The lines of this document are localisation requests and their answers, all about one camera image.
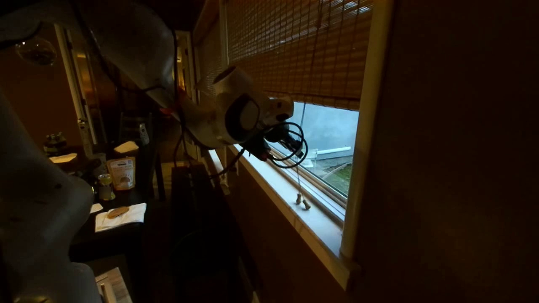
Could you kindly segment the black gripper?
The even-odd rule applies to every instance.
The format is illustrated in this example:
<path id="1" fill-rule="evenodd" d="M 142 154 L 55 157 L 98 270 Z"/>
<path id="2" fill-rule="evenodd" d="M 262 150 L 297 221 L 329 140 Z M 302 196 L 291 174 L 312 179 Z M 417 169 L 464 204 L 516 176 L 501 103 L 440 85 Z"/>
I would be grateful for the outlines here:
<path id="1" fill-rule="evenodd" d="M 259 110 L 259 120 L 248 132 L 242 147 L 264 162 L 302 164 L 307 159 L 307 140 L 304 129 L 292 122 L 294 103 L 272 98 L 267 110 Z M 274 156 L 270 145 L 279 144 L 287 150 L 285 157 Z"/>

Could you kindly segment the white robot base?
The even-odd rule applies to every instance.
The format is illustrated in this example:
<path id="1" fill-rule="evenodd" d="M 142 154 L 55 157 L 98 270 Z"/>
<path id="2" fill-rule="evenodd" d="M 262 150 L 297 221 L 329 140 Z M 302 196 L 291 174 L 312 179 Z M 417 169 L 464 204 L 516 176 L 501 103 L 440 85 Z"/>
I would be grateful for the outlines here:
<path id="1" fill-rule="evenodd" d="M 95 273 L 83 263 L 40 265 L 19 275 L 14 303 L 104 303 Z"/>

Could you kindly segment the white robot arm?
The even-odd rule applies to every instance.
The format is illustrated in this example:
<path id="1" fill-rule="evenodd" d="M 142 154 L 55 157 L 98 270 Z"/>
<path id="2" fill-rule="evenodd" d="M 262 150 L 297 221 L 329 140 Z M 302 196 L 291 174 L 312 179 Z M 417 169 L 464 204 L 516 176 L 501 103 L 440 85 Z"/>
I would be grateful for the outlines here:
<path id="1" fill-rule="evenodd" d="M 6 46 L 34 38 L 46 23 L 83 34 L 205 149 L 238 144 L 269 161 L 277 142 L 297 157 L 307 154 L 289 130 L 294 103 L 265 95 L 240 66 L 215 78 L 210 105 L 183 98 L 174 33 L 139 0 L 2 0 L 0 12 Z M 8 100 L 0 100 L 0 142 L 2 303 L 102 303 L 93 270 L 70 258 L 90 218 L 92 188 L 34 145 Z"/>

